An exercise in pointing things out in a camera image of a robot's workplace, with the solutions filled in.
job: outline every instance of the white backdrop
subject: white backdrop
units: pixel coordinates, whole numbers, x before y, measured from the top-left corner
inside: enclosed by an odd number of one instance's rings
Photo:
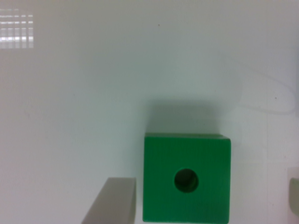
[[[0,223],[80,223],[146,131],[232,139],[232,224],[299,223],[297,1],[0,1]]]

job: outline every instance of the cube face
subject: cube face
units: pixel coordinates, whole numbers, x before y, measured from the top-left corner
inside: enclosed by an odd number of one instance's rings
[[[143,220],[228,223],[231,141],[222,135],[145,137]]]

